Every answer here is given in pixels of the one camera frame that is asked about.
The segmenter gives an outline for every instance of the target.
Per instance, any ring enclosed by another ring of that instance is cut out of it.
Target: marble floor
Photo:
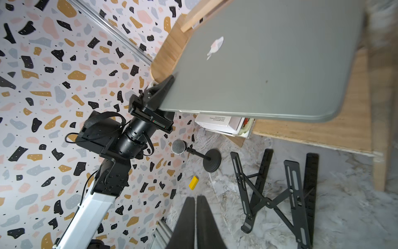
[[[221,166],[218,171],[208,173],[201,165],[201,158],[192,155],[189,157],[183,172],[185,176],[179,181],[167,217],[167,223],[172,230],[185,198],[204,195],[224,243],[229,249],[297,248],[294,235],[270,209],[263,208],[258,212],[250,234],[240,230],[245,215],[229,153],[238,152],[245,174],[253,174],[258,172],[264,149],[272,148],[274,154],[263,192],[264,196],[271,199],[287,187],[284,160],[299,162],[303,177],[306,154],[313,152],[320,155],[314,248],[397,248],[398,174],[396,170],[391,171],[389,191],[376,192],[372,187],[372,160],[363,155],[257,135],[252,135],[245,141],[243,147],[239,148],[219,134],[200,129],[194,149],[205,152],[211,148],[218,148],[221,151]],[[394,157],[393,161],[398,162],[398,157]],[[197,176],[199,182],[192,191],[188,184],[193,176]],[[279,208],[290,218],[288,200],[280,203]]]

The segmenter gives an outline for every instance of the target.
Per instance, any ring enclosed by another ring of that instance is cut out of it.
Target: white box
[[[205,129],[238,134],[244,118],[198,114],[195,122]]]
[[[223,134],[223,135],[226,135],[226,136],[230,136],[230,137],[244,137],[244,138],[248,138],[248,137],[250,137],[250,135],[252,134],[252,130],[253,130],[253,127],[254,127],[254,123],[256,122],[256,120],[254,119],[254,118],[250,118],[249,119],[249,122],[246,124],[246,125],[249,125],[250,126],[250,129],[248,129],[246,132],[244,132],[244,133],[241,133],[242,132],[242,129],[243,128],[241,128],[240,130],[239,130],[239,133],[238,134],[232,134],[232,133],[227,133],[227,132],[222,132],[222,131],[217,131],[217,130],[210,130],[210,129],[206,129],[205,128],[205,130],[207,130],[207,131],[211,131],[211,132],[215,132],[215,133],[219,133],[219,134]]]

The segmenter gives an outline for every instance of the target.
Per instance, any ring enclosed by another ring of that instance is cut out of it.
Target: gray laptop lid
[[[363,15],[363,0],[234,0],[194,32],[160,108],[331,120],[344,99]]]

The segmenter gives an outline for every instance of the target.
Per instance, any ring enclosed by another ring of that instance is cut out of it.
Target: patterned wall
[[[0,247],[50,249],[102,161],[66,144],[64,136],[78,132],[93,109],[131,118],[129,97],[151,79],[148,65],[65,0],[1,4]],[[132,160],[130,186],[94,237],[112,248],[147,247],[156,220],[168,214],[187,159],[174,156],[170,144],[194,141],[193,119],[177,114],[175,131],[152,137],[155,153]]]
[[[181,14],[200,0],[85,0],[153,58]]]

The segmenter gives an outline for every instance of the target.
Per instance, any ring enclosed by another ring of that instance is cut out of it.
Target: black cable
[[[87,186],[88,181],[90,180],[90,178],[91,178],[96,172],[97,172],[97,171],[94,171],[94,173],[92,173],[92,174],[90,175],[90,177],[87,179],[86,183],[84,184],[83,193],[82,193],[82,199],[80,200],[80,205],[77,207],[75,214],[73,215],[71,221],[69,222],[68,226],[67,226],[66,229],[65,229],[65,232],[68,230],[70,224],[72,223],[73,219],[75,218],[75,216],[76,216],[76,214],[77,214],[77,211],[79,211],[79,208],[80,208],[80,206],[81,206],[82,203],[83,203],[84,191],[86,190],[86,186]],[[62,234],[61,238],[57,241],[57,243],[56,243],[57,246],[59,245],[59,242],[60,242],[60,241],[62,240],[62,238],[64,237],[65,232]]]
[[[124,128],[124,127],[125,127],[127,124],[129,124],[129,123],[130,123],[130,121],[128,121],[127,123],[125,123],[123,126],[121,126],[121,127],[117,128],[117,129],[116,129],[116,130],[114,130],[113,132],[106,133],[106,134],[104,134],[104,135],[103,135],[103,136],[101,136],[101,137],[92,138],[92,139],[88,139],[88,140],[83,140],[83,141],[79,141],[79,142],[70,142],[70,141],[67,141],[67,140],[66,140],[66,139],[68,139],[68,136],[69,136],[70,134],[79,135],[79,133],[76,133],[76,132],[70,132],[70,133],[68,133],[68,134],[65,136],[65,138],[64,138],[64,141],[65,141],[66,143],[83,143],[83,142],[89,142],[89,141],[98,140],[98,139],[101,139],[101,138],[107,137],[107,136],[111,135],[112,133],[115,133],[115,132],[117,132],[117,131],[118,131],[118,130],[120,130],[121,128]]]
[[[152,141],[150,140],[150,138],[148,137],[148,135],[147,135],[145,132],[143,132],[143,135],[144,135],[144,137],[145,137],[147,143],[149,143],[149,146],[150,146],[150,149],[152,150],[152,153],[149,154],[149,155],[146,155],[146,154],[144,154],[144,153],[142,153],[142,154],[143,154],[144,156],[146,156],[146,157],[149,157],[150,155],[153,154],[153,152],[155,151],[155,149],[153,148]]]
[[[90,175],[90,177],[87,179],[86,183],[84,184],[83,193],[82,193],[82,199],[80,200],[80,205],[82,205],[82,203],[83,203],[84,191],[86,190],[87,183],[88,183],[88,181],[90,180],[90,178],[91,178],[96,172],[97,172],[97,171],[94,171],[94,173],[92,173],[92,174]]]

